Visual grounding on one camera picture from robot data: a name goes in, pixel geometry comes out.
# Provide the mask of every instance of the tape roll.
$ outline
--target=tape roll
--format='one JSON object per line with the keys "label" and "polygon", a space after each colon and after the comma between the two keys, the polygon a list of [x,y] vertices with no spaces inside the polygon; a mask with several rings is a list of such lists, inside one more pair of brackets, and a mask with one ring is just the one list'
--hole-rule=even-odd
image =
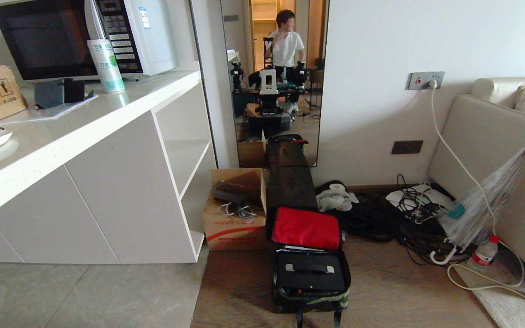
{"label": "tape roll", "polygon": [[332,183],[329,185],[329,189],[334,189],[334,190],[345,190],[345,187],[343,184],[341,183]]}
{"label": "tape roll", "polygon": [[104,91],[114,93],[125,90],[110,41],[88,40],[88,48],[100,81],[103,83]]}

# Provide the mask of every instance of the white t-shirt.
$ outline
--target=white t-shirt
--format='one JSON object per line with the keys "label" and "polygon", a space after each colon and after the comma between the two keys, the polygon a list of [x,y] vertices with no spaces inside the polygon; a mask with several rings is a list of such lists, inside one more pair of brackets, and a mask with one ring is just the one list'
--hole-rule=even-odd
{"label": "white t-shirt", "polygon": [[282,38],[279,29],[268,35],[273,38],[273,65],[293,67],[295,63],[295,52],[304,49],[303,40],[297,32],[289,32]]}

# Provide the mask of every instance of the clear umbrella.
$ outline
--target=clear umbrella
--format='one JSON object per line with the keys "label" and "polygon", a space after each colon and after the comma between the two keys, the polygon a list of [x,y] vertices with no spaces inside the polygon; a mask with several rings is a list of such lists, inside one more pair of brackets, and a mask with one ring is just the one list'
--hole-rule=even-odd
{"label": "clear umbrella", "polygon": [[436,260],[432,251],[431,260],[436,264],[447,264],[458,247],[463,252],[470,243],[479,244],[487,239],[493,233],[496,218],[508,203],[524,169],[525,147],[481,183],[475,182],[477,186],[454,201],[452,206],[440,210],[436,219],[454,248],[442,261]]}

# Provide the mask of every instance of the black hair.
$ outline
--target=black hair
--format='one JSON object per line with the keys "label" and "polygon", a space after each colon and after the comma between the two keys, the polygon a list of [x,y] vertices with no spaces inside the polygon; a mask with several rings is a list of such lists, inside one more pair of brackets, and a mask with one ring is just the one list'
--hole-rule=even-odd
{"label": "black hair", "polygon": [[281,28],[281,23],[286,24],[291,18],[295,18],[295,13],[289,9],[281,10],[277,14],[277,27]]}

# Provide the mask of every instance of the gray floor tile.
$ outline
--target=gray floor tile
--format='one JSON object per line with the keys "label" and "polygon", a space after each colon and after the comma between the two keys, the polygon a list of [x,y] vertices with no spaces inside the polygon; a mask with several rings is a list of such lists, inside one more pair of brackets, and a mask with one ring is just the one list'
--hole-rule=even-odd
{"label": "gray floor tile", "polygon": [[46,328],[187,328],[208,249],[197,264],[91,266]]}
{"label": "gray floor tile", "polygon": [[44,327],[86,266],[0,263],[0,327]]}

